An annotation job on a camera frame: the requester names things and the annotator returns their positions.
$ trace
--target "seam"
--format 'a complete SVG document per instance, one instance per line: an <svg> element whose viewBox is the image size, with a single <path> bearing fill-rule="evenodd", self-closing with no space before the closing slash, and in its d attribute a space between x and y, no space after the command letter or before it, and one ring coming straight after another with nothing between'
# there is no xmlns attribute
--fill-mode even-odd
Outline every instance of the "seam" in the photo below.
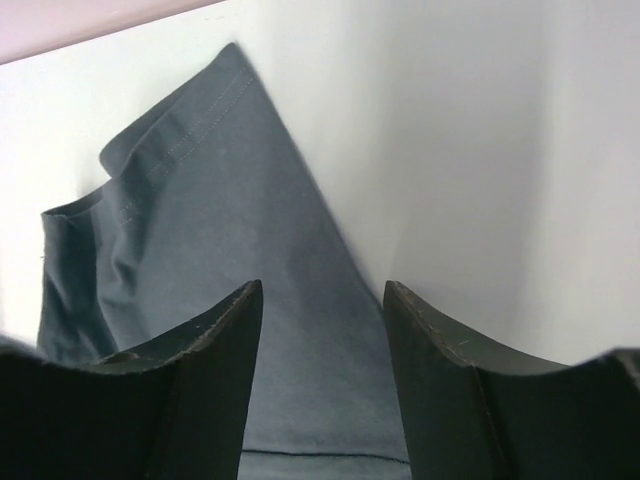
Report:
<svg viewBox="0 0 640 480"><path fill-rule="evenodd" d="M246 68L243 67L238 71L238 73L236 73L236 75L233 77L231 82L229 82L229 85L227 85L227 87L220 94L220 96L214 100L214 102L209 106L207 111L204 112L200 116L200 118L193 125L191 125L191 127L189 127L189 130L187 131L187 133L185 133L185 135L180 140L178 140L178 142L173 147L171 147L169 150L167 150L167 152L164 155L162 155L162 157L160 157L160 160L158 160L158 162L153 166L153 168L149 171L149 173L153 173L156 170L158 170L162 166L162 160L164 160L165 158L170 156L176 148L178 148L180 145L182 145L184 143L184 141L187 139L187 137L191 136L195 132L196 128L198 128L198 126L202 123L202 121L205 119L205 117L211 112L211 110L213 110L216 107L216 105L218 105L218 103L220 103L220 100L222 100L222 98L227 94L227 92L231 89L231 87L233 87L233 85L235 85L235 83L238 81L238 78L240 78L240 75L242 75L245 70L246 70ZM133 206L133 202L129 202L127 205L125 205L124 207L122 207L118 211L118 215L121 215L122 213L124 213L126 210L128 210L132 206Z"/></svg>
<svg viewBox="0 0 640 480"><path fill-rule="evenodd" d="M242 96L246 93L249 86L254 81L255 81L255 78L252 77L247 81L247 83L244 84L244 86L242 87L238 95L236 95L236 97L231 101L229 106L220 114L220 116L215 120L215 122L213 122L213 124L211 124L211 126L204 132L202 137L200 137L200 139L195 143L195 145L191 147L191 149L189 149L184 155L178 158L173 164L171 164L169 168L167 168L167 170L164 172L161 178L159 178L156 182L150 183L151 188L154 188L162 179L164 179L169 173L171 173L176 166L178 166L185 158L187 158L190 154L192 154L202 144L202 142L214 131L214 128L216 127L216 125L218 125L222 121L222 119L227 115L227 113L231 111L231 109L235 106L235 104L238 103L238 100L242 98ZM123 225L126 225L131 220L133 220L134 217L139 215L139 213L140 212L134 211L129 218L120 222L118 226L121 227Z"/></svg>
<svg viewBox="0 0 640 480"><path fill-rule="evenodd" d="M285 457L320 457L320 458L368 458L371 460L382 460L385 462L399 463L402 465L409 465L406 460L400 460L399 458L388 457L386 455L376 455L372 453L340 453L340 452L321 452L321 453L298 453L298 452L280 452L270 450L260 450L254 448L245 448L242 453L256 453L260 455L282 455Z"/></svg>

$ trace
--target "gray fabric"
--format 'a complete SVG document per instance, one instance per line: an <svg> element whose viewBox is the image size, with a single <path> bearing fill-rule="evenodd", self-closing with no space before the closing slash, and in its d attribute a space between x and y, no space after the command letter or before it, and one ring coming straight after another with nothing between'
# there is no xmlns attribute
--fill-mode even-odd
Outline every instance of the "gray fabric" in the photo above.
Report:
<svg viewBox="0 0 640 480"><path fill-rule="evenodd" d="M41 348L95 360L259 278L239 478L408 479L380 306L240 50L227 46L101 162L109 182L43 214Z"/></svg>

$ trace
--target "fabric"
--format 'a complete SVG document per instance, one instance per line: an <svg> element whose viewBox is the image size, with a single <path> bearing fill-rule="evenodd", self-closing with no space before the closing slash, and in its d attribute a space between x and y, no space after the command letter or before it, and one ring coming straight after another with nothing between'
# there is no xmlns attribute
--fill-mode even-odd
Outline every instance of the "fabric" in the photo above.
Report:
<svg viewBox="0 0 640 480"><path fill-rule="evenodd" d="M410 478L381 308L238 47L101 163L102 188L43 214L43 351L102 358L259 278L239 478Z"/></svg>

